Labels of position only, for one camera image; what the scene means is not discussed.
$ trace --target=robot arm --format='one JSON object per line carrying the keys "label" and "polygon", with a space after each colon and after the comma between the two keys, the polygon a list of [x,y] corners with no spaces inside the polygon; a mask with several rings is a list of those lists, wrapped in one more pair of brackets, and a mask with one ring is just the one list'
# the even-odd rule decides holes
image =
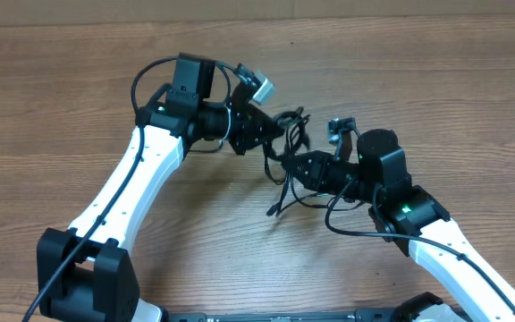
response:
{"label": "robot arm", "polygon": [[[349,162],[350,133],[358,133],[354,119],[332,120],[327,129],[330,142],[337,145],[334,155],[312,151],[284,160],[283,167],[307,189],[373,204],[369,215],[378,233],[334,228],[329,223],[330,210],[327,227],[335,233],[395,242],[438,279],[473,321],[515,321],[511,309],[515,308],[515,290],[474,250],[449,212],[424,189],[412,186],[394,132],[359,133],[359,163],[353,164]],[[418,313],[403,320],[413,320]]]}
{"label": "robot arm", "polygon": [[[163,85],[138,108],[134,90],[139,76],[171,60],[177,61],[173,83]],[[224,67],[241,80],[232,97]],[[204,99],[210,96],[215,68],[226,77],[228,92],[224,102],[208,103]],[[198,140],[229,140],[236,154],[243,155],[285,133],[281,124],[250,103],[264,103],[274,86],[261,72],[241,64],[233,69],[180,54],[152,63],[139,76],[132,86],[137,128],[131,143],[105,187],[67,232],[48,228],[39,240],[40,295],[23,321],[37,305],[44,316],[64,321],[160,321],[163,311],[139,299],[130,260],[140,225],[160,188]],[[86,259],[95,262],[94,270],[75,265]]]}

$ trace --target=black bracket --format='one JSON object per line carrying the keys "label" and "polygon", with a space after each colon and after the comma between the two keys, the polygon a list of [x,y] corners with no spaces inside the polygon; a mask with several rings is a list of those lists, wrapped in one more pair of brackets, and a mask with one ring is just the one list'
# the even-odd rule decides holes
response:
{"label": "black bracket", "polygon": [[[180,53],[172,84],[162,85],[139,110],[137,125],[153,125],[175,136],[186,136],[192,119],[210,97],[215,61]],[[164,103],[159,101],[166,94]]]}
{"label": "black bracket", "polygon": [[[436,199],[420,186],[411,189],[409,198],[393,203],[383,204],[378,214],[373,208],[368,214],[375,223],[379,233],[402,233],[411,236],[420,236],[420,229],[432,224],[438,219],[449,221],[451,215]],[[386,242],[394,242],[405,256],[409,255],[409,240],[386,237]]]}
{"label": "black bracket", "polygon": [[247,150],[285,133],[283,127],[249,102],[253,93],[254,89],[243,82],[232,93],[232,128],[229,141],[233,151],[240,156]]}
{"label": "black bracket", "polygon": [[329,143],[337,146],[335,150],[335,160],[349,161],[353,151],[353,138],[351,131],[357,129],[354,117],[346,119],[333,119],[327,124],[327,138]]}
{"label": "black bracket", "polygon": [[[46,229],[37,245],[39,290],[79,242],[74,231]],[[62,321],[131,321],[139,302],[139,282],[127,250],[117,244],[112,239],[105,244],[87,241],[40,302],[41,314]],[[96,259],[93,271],[75,264],[87,257]]]}
{"label": "black bracket", "polygon": [[402,303],[393,312],[392,322],[412,322],[418,318],[420,312],[432,307],[433,305],[441,305],[443,300],[431,292],[424,292],[412,299]]}

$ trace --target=black cable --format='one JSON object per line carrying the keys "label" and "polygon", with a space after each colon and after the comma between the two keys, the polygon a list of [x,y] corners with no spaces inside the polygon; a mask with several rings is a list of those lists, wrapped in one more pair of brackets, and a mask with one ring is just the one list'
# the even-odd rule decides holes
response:
{"label": "black cable", "polygon": [[285,199],[285,196],[287,195],[287,188],[289,186],[288,182],[290,179],[291,179],[291,175],[285,174],[285,182],[283,183],[282,195],[280,196],[279,201],[276,204],[274,204],[273,206],[271,206],[269,208],[269,210],[267,210],[266,215],[271,216],[275,213],[275,216],[279,216],[279,214],[281,214],[283,200]]}
{"label": "black cable", "polygon": [[270,140],[263,144],[264,150],[264,172],[269,180],[277,185],[285,183],[285,177],[276,179],[272,176],[269,167],[269,159],[277,162],[283,161],[286,157],[295,156],[302,145],[309,148],[309,137],[305,133],[305,125],[309,122],[309,115],[301,115],[303,107],[298,107],[295,111],[287,111],[274,117],[274,121],[282,126],[285,131],[285,146],[283,153],[278,155],[272,147],[273,142]]}
{"label": "black cable", "polygon": [[[490,276],[488,276],[484,270],[482,270],[482,268],[480,268],[474,261],[472,261],[468,256],[466,256],[466,254],[464,253],[461,253],[461,252],[458,252],[457,250],[454,250],[446,245],[443,245],[441,244],[440,242],[437,242],[437,241],[432,241],[432,240],[429,240],[427,238],[422,238],[422,237],[417,237],[417,236],[411,236],[411,235],[407,235],[407,234],[401,234],[401,233],[371,233],[371,232],[352,232],[352,231],[344,231],[344,230],[341,230],[341,229],[337,229],[333,226],[331,226],[331,224],[329,223],[329,217],[331,215],[331,212],[333,211],[333,208],[335,207],[335,204],[337,204],[337,200],[339,200],[343,194],[345,193],[346,190],[349,189],[349,187],[354,183],[354,180],[350,180],[346,185],[345,187],[341,190],[341,192],[339,192],[339,194],[337,195],[337,197],[334,199],[333,203],[331,204],[331,206],[327,209],[327,212],[325,214],[325,226],[327,226],[327,228],[334,232],[334,233],[338,233],[338,234],[342,234],[342,235],[346,235],[346,236],[356,236],[356,237],[380,237],[380,238],[401,238],[401,239],[406,239],[406,240],[412,240],[412,241],[416,241],[416,242],[423,242],[423,243],[427,243],[429,245],[433,245],[433,246],[436,246],[437,248],[441,249],[441,250],[445,250],[449,253],[451,253],[452,255],[456,256],[456,259],[458,260],[462,260],[464,261],[465,263],[467,263],[468,265],[470,265],[472,268],[474,268],[474,270],[477,271],[477,273],[482,276],[482,278],[484,278],[484,280],[492,287],[492,289],[496,292],[496,294],[498,294],[498,296],[500,296],[500,298],[504,301],[504,303],[506,303],[506,305],[511,309],[511,311],[514,313],[515,315],[515,306],[514,304],[512,304],[512,302],[510,301],[510,299],[508,299],[508,297],[506,296],[506,294],[504,294],[502,292],[502,290],[498,287],[498,285],[496,285],[496,283],[490,278]],[[376,212],[376,214],[378,215],[379,214],[379,210],[378,210],[378,205],[376,204],[376,194],[378,193],[378,191],[382,188],[382,185],[379,187],[379,185],[377,184],[374,191],[373,191],[373,209],[374,211]]]}
{"label": "black cable", "polygon": [[220,140],[220,145],[218,145],[217,148],[209,149],[209,150],[200,150],[200,149],[191,149],[189,152],[196,152],[196,153],[218,153],[222,150],[224,147],[224,142]]}
{"label": "black cable", "polygon": [[[293,194],[293,197],[295,198],[294,201],[295,202],[299,202],[303,207],[313,208],[313,209],[325,209],[326,208],[326,205],[316,205],[316,204],[310,205],[310,204],[307,204],[307,203],[303,202],[305,197],[299,197],[297,195],[297,192],[295,192],[295,185],[293,184],[293,176],[291,176],[291,178],[290,178],[290,186],[291,186],[291,193]],[[280,210],[280,213],[282,211],[284,211],[286,208],[288,208],[289,205],[284,207],[282,210]]]}
{"label": "black cable", "polygon": [[[329,204],[335,200],[335,196],[333,196],[331,199],[327,201],[327,204],[325,205],[325,209],[329,208]],[[345,208],[345,209],[333,209],[332,211],[352,211],[357,210],[361,206],[365,205],[365,201],[359,201],[357,205],[353,206],[352,208]]]}
{"label": "black cable", "polygon": [[173,60],[178,59],[178,57],[167,57],[163,59],[159,59],[157,61],[154,61],[150,64],[148,64],[146,67],[144,67],[135,77],[132,81],[131,86],[131,102],[132,102],[132,109],[134,109],[134,114],[137,114],[139,112],[139,105],[136,102],[136,86],[139,84],[140,78],[142,78],[142,75],[144,75],[145,72],[148,72],[152,67],[158,66],[159,64],[164,64],[171,62]]}
{"label": "black cable", "polygon": [[229,69],[230,71],[234,72],[234,74],[235,74],[235,72],[236,72],[236,69],[235,69],[235,68],[233,68],[232,66],[230,66],[229,64],[226,64],[226,63],[224,63],[224,62],[215,62],[215,64],[216,64],[218,67],[223,67],[223,68]]}
{"label": "black cable", "polygon": [[280,210],[280,213],[282,213],[283,211],[285,211],[287,208],[295,205],[296,203],[299,202],[299,200],[304,200],[304,199],[308,199],[308,198],[316,198],[316,197],[323,197],[325,194],[324,193],[317,193],[317,192],[314,192],[314,193],[310,193],[309,195],[305,195],[303,197],[300,197],[300,198],[296,198],[294,201],[288,203],[287,205],[285,205],[281,210]]}
{"label": "black cable", "polygon": [[227,86],[227,90],[225,92],[225,98],[221,103],[214,103],[210,102],[207,103],[208,107],[214,107],[214,108],[226,108],[228,105],[230,105],[230,101],[232,99],[232,81],[230,80],[230,76],[228,76],[228,73],[225,71],[224,67],[219,62],[216,62],[216,68],[222,72],[225,78],[225,84]]}

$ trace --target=wooden table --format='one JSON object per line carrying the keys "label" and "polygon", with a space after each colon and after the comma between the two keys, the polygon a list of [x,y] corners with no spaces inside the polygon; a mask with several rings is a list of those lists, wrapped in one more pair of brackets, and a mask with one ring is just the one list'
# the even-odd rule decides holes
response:
{"label": "wooden table", "polygon": [[[333,149],[333,117],[394,129],[414,183],[515,287],[515,15],[0,29],[1,321],[36,294],[39,236],[78,216],[126,149],[132,78],[181,51],[263,70],[278,87],[264,109],[304,105],[315,149]],[[142,102],[172,72],[148,74]],[[279,194],[259,149],[188,155],[135,245],[141,296],[212,313],[395,306],[424,291],[453,303],[393,244],[327,231],[323,210],[267,217]],[[334,223],[374,229],[366,208]]]}

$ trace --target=black joint housing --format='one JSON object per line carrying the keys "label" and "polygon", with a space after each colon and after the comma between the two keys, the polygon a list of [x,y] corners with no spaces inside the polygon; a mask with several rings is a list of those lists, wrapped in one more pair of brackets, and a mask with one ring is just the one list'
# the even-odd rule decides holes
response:
{"label": "black joint housing", "polygon": [[[324,151],[311,151],[283,160],[282,167],[306,189],[336,195],[358,172],[359,165],[336,160]],[[343,196],[359,199],[354,188],[345,191]]]}
{"label": "black joint housing", "polygon": [[175,137],[186,136],[203,100],[210,97],[214,69],[214,60],[180,54],[172,84],[164,84],[155,92],[144,111],[137,115],[137,124],[166,129]]}
{"label": "black joint housing", "polygon": [[[379,214],[373,208],[368,210],[379,233],[401,233],[420,236],[420,229],[436,220],[449,221],[450,213],[433,196],[420,186],[410,190],[410,197],[393,204],[383,204]],[[409,255],[409,240],[384,238],[394,242],[405,256]]]}
{"label": "black joint housing", "polygon": [[441,305],[443,300],[431,292],[424,292],[412,299],[403,302],[393,312],[392,322],[412,322],[420,316],[420,312],[432,307]]}
{"label": "black joint housing", "polygon": [[371,130],[357,140],[359,153],[359,179],[365,183],[365,196],[373,192],[377,183],[380,203],[393,203],[406,199],[412,187],[412,178],[407,171],[404,151],[399,146],[393,131]]}
{"label": "black joint housing", "polygon": [[[71,232],[47,228],[37,245],[39,290],[79,242]],[[131,321],[139,302],[139,282],[127,250],[116,248],[117,244],[114,239],[106,244],[87,241],[40,302],[41,314],[62,321]],[[93,271],[75,265],[86,257],[96,259]]]}
{"label": "black joint housing", "polygon": [[342,120],[334,119],[327,124],[329,143],[337,146],[335,150],[337,160],[349,161],[350,154],[353,151],[353,139],[350,133],[355,129],[357,129],[357,124],[355,124],[354,117]]}
{"label": "black joint housing", "polygon": [[240,82],[232,94],[232,128],[229,141],[233,151],[243,156],[247,150],[255,148],[285,133],[281,127],[249,101],[253,95],[251,86]]}

